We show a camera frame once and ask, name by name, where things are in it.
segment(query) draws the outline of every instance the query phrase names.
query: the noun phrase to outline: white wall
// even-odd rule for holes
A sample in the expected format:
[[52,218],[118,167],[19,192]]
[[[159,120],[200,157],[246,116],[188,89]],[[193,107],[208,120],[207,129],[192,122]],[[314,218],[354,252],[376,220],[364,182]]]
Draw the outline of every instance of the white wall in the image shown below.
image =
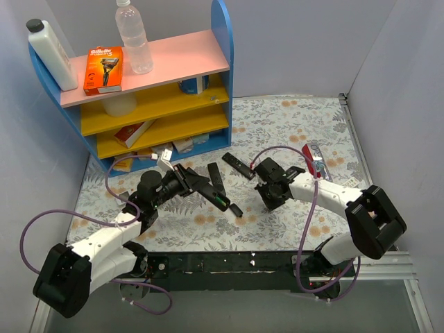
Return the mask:
[[[20,234],[43,210],[74,208],[87,152],[29,59],[26,21],[46,17],[58,30],[45,0],[0,0],[0,7],[0,331],[27,332],[37,304],[36,275],[20,260]],[[64,241],[68,225],[69,217],[59,215],[31,228],[26,252],[36,267]]]
[[[47,0],[75,53],[121,44],[114,0]],[[225,0],[234,95],[348,92],[395,0]],[[132,0],[148,38],[210,28],[211,0]]]
[[444,327],[444,1],[398,0],[357,76],[350,108],[373,181],[403,215],[400,245]]

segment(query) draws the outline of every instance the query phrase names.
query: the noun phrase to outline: blue can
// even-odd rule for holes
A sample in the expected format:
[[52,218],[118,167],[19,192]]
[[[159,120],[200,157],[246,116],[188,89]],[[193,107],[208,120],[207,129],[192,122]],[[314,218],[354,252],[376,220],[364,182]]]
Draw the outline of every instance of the blue can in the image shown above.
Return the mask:
[[179,81],[179,88],[185,94],[199,95],[208,88],[210,83],[208,75],[198,76],[197,78],[189,78],[188,80]]

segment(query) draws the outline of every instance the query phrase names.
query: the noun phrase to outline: floral tablecloth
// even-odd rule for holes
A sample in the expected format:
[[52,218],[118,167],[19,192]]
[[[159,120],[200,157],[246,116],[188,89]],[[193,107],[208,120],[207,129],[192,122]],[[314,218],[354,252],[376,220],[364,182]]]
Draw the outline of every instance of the floral tablecloth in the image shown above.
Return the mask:
[[[148,251],[297,249],[309,204],[288,200],[284,206],[267,212],[253,189],[257,180],[249,182],[221,157],[230,151],[249,164],[267,146],[287,144],[301,149],[312,141],[320,146],[335,183],[342,184],[355,177],[360,181],[359,187],[366,186],[338,99],[235,99],[232,146],[179,162],[203,176],[208,176],[208,163],[218,162],[227,196],[244,211],[244,217],[229,222],[203,197],[192,194],[187,198],[174,198],[161,206],[159,219],[135,241]],[[306,167],[302,158],[291,151],[271,151],[267,156],[284,169],[291,165]],[[134,190],[142,173],[138,171],[111,178],[110,186],[117,193]],[[116,200],[105,190],[104,173],[90,159],[76,211],[111,221],[119,210]],[[99,228],[74,218],[67,243],[88,237]],[[316,208],[305,250],[313,250],[330,235],[346,230],[345,220]]]

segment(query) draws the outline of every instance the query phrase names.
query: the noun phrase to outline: gray floor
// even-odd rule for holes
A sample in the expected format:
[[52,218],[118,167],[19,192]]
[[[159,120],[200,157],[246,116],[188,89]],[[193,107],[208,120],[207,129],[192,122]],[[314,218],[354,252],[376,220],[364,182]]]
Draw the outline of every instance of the gray floor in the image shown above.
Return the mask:
[[[152,316],[122,302],[119,286],[109,284],[71,319],[51,311],[45,332],[419,332],[403,281],[358,281],[332,305],[286,291],[183,291],[173,297],[168,314]],[[142,302],[160,309],[167,300],[149,294]]]

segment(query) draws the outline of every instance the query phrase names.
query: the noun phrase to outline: blue shelf frame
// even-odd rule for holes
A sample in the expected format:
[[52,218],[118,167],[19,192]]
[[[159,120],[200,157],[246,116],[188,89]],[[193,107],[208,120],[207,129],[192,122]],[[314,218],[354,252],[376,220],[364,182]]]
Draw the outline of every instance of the blue shelf frame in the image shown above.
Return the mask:
[[[214,36],[216,37],[219,46],[227,60],[230,70],[221,72],[219,75],[222,78],[225,89],[228,93],[229,101],[222,103],[221,106],[227,117],[229,127],[216,134],[211,134],[208,142],[200,145],[196,145],[192,151],[185,154],[178,154],[176,151],[173,152],[172,161],[180,160],[182,158],[191,157],[203,153],[208,153],[210,151],[215,151],[216,149],[226,148],[231,146],[231,133],[232,133],[232,104],[233,104],[233,69],[234,69],[234,41],[233,33],[231,27],[230,16],[228,14],[227,7],[223,0],[213,0],[211,5],[211,29]],[[75,105],[69,108],[62,108],[60,105],[60,88],[57,82],[53,79],[52,75],[49,73],[48,69],[45,67],[43,62],[40,60],[39,56],[34,51],[33,47],[29,44],[29,54],[31,57],[31,62],[33,63],[35,73],[40,80],[45,92],[48,94],[49,98],[58,107],[62,116],[68,121],[69,125],[74,129],[76,134],[82,139],[84,145],[87,147],[88,151],[91,153],[93,158],[98,162],[104,171],[107,171],[112,162],[113,158],[100,159],[97,155],[97,142],[96,135],[82,136],[80,130],[80,106]],[[145,160],[140,161],[135,160],[131,171],[142,170],[155,166],[155,161]],[[111,171],[110,176],[118,176],[124,174],[120,171]]]

